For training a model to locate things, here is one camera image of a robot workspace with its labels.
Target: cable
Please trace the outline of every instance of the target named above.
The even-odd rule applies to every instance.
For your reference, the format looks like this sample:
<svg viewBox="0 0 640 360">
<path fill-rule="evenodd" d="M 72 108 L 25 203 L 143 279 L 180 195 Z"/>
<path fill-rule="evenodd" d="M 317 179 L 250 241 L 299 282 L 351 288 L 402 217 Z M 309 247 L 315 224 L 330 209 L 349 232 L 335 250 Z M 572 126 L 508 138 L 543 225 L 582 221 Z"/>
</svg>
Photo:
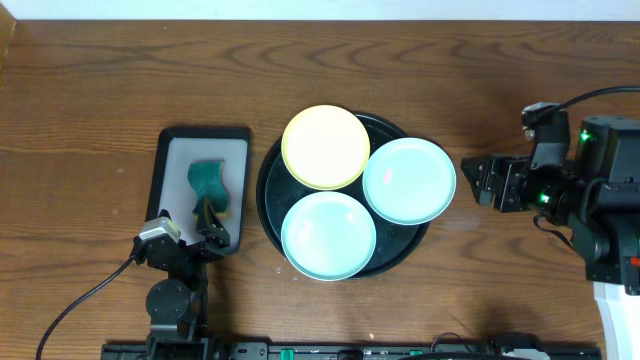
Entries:
<svg viewBox="0 0 640 360">
<path fill-rule="evenodd" d="M 527 360 L 519 357 L 511 357 L 497 354 L 476 354 L 476 353 L 457 353 L 457 352 L 441 352 L 431 354 L 420 354 L 402 358 L 400 360 Z"/>
<path fill-rule="evenodd" d="M 464 339 L 462 338 L 462 336 L 460 336 L 460 335 L 458 335 L 458 334 L 456 334 L 456 333 L 454 333 L 454 332 L 450 332 L 450 331 L 444 332 L 444 333 L 442 333 L 442 334 L 438 335 L 438 337 L 437 337 L 435 340 L 433 340 L 433 343 L 431 344 L 431 352 L 432 352 L 432 353 L 436 352 L 436 346 L 438 346 L 438 342 L 439 342 L 440 340 L 442 340 L 442 338 L 443 338 L 443 337 L 445 337 L 445 336 L 447 336 L 447 335 L 453 335 L 453 336 L 457 337 L 457 338 L 458 338 L 458 339 L 460 339 L 460 340 L 464 340 Z M 467 346 L 467 344 L 462 344 L 462 345 L 464 345 L 465 349 L 467 349 L 467 351 L 468 351 L 468 352 L 473 353 L 473 351 L 471 351 L 471 349 L 469 349 L 469 347 Z"/>
<path fill-rule="evenodd" d="M 600 96 L 600 95 L 606 95 L 606 94 L 615 94 L 615 93 L 621 93 L 621 92 L 640 92 L 640 86 L 637 85 L 628 85 L 628 86 L 613 86 L 610 88 L 604 88 L 604 89 L 598 89 L 598 90 L 594 90 L 591 92 L 588 92 L 586 94 L 582 94 L 578 97 L 575 97 L 569 101 L 566 101 L 562 104 L 553 106 L 543 112 L 541 112 L 538 115 L 538 119 L 543 119 L 546 116 L 550 116 L 560 110 L 564 110 L 572 105 L 575 105 L 579 102 L 585 101 L 587 99 L 590 99 L 592 97 L 596 97 L 596 96 Z"/>
<path fill-rule="evenodd" d="M 587 207 L 589 206 L 589 198 L 591 197 L 591 191 L 593 187 L 601 182 L 606 182 L 605 178 L 593 178 L 589 180 L 587 185 L 584 187 L 584 193 L 582 194 L 582 200 L 580 201 L 580 221 L 583 223 L 587 223 Z"/>
<path fill-rule="evenodd" d="M 560 240 L 562 240 L 562 242 L 567 245 L 571 250 L 573 250 L 573 245 L 571 244 L 571 242 L 558 230 L 551 230 L 551 229 L 545 229 L 540 227 L 540 224 L 538 224 L 538 222 L 540 221 L 540 219 L 544 218 L 544 216 L 542 215 L 536 215 L 533 217 L 533 225 L 535 225 L 538 229 L 544 231 L 544 232 L 548 232 L 550 234 L 553 234 L 555 236 L 557 236 Z"/>
<path fill-rule="evenodd" d="M 78 298 L 78 300 L 74 301 L 73 303 L 71 303 L 71 305 L 67 306 L 66 309 L 64 309 L 64 311 L 58 315 L 58 317 L 53 320 L 53 322 L 51 323 L 51 325 L 49 326 L 49 328 L 47 329 L 47 331 L 44 333 L 44 335 L 42 336 L 42 340 L 40 340 L 40 345 L 38 345 L 38 351 L 36 352 L 36 360 L 40 360 L 42 359 L 42 351 L 44 350 L 44 344 L 47 342 L 47 339 L 49 338 L 49 336 L 51 335 L 51 333 L 53 332 L 53 329 L 56 328 L 56 326 L 58 326 L 58 324 L 60 323 L 60 321 L 62 321 L 62 319 L 67 316 L 67 314 L 69 312 L 71 312 L 71 310 L 73 310 L 76 306 L 78 306 L 81 302 L 87 300 L 87 298 L 93 294 L 95 294 L 96 292 L 98 292 L 98 290 L 102 289 L 103 287 L 105 287 L 108 283 L 110 283 L 113 279 L 116 278 L 116 276 L 120 275 L 120 273 L 122 273 L 124 271 L 124 269 L 127 268 L 127 266 L 131 265 L 131 263 L 136 259 L 135 255 L 132 255 L 129 257 L 129 259 L 127 259 L 127 261 L 124 262 L 124 264 L 122 264 L 122 266 L 120 266 L 120 268 L 118 268 L 118 270 L 116 270 L 116 272 L 114 272 L 113 274 L 111 274 L 111 276 L 109 276 L 108 278 L 106 278 L 103 282 L 101 282 L 100 284 L 98 284 L 98 286 L 94 287 L 93 289 L 89 290 L 86 294 L 80 296 Z"/>
</svg>

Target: light blue plate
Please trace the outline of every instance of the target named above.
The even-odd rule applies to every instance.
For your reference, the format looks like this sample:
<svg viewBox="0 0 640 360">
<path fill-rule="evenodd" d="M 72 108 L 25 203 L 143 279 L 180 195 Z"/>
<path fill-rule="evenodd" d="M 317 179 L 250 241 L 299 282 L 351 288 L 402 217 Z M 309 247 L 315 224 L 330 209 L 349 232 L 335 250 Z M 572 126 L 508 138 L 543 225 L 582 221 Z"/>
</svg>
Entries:
<svg viewBox="0 0 640 360">
<path fill-rule="evenodd" d="M 362 204 L 324 191 L 299 200 L 284 218 L 282 248 L 304 275 L 337 281 L 358 273 L 376 247 L 376 228 Z"/>
<path fill-rule="evenodd" d="M 385 220 L 417 225 L 433 220 L 449 206 L 456 191 L 456 170 L 436 144 L 402 138 L 373 153 L 362 187 L 371 208 Z"/>
</svg>

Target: white wall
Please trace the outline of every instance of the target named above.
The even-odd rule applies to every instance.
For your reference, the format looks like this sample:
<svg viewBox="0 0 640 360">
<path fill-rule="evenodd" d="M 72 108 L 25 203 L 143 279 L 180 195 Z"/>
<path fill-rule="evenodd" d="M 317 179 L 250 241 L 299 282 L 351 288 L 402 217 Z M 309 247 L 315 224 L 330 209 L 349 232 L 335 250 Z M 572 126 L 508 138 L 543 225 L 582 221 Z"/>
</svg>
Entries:
<svg viewBox="0 0 640 360">
<path fill-rule="evenodd" d="M 18 20 L 640 20 L 640 0 L 0 0 Z"/>
</svg>

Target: screw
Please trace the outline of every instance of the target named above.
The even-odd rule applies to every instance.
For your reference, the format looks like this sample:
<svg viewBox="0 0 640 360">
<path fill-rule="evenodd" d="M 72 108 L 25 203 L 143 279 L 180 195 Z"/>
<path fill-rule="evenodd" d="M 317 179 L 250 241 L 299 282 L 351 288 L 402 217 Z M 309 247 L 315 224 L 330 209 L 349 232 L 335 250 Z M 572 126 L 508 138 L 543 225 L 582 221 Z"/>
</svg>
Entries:
<svg viewBox="0 0 640 360">
<path fill-rule="evenodd" d="M 524 131 L 524 138 L 527 139 L 527 141 L 531 141 L 535 137 L 536 137 L 536 132 L 534 130 L 527 129 Z"/>
</svg>

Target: plate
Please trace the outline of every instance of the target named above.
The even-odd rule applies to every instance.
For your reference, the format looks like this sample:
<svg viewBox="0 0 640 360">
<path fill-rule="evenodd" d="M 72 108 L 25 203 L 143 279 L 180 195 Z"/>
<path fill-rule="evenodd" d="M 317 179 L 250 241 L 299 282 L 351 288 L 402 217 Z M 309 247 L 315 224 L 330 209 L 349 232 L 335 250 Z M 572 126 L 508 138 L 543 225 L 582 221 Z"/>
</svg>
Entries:
<svg viewBox="0 0 640 360">
<path fill-rule="evenodd" d="M 376 227 L 367 209 L 333 191 L 307 195 L 282 223 L 282 248 L 298 271 L 323 281 L 346 279 L 369 262 Z"/>
<path fill-rule="evenodd" d="M 371 208 L 399 225 L 435 219 L 451 203 L 456 170 L 438 145 L 417 138 L 391 141 L 369 159 L 362 181 Z"/>
<path fill-rule="evenodd" d="M 369 136 L 353 113 L 331 105 L 301 111 L 287 125 L 284 164 L 302 184 L 335 190 L 354 182 L 369 160 Z"/>
</svg>

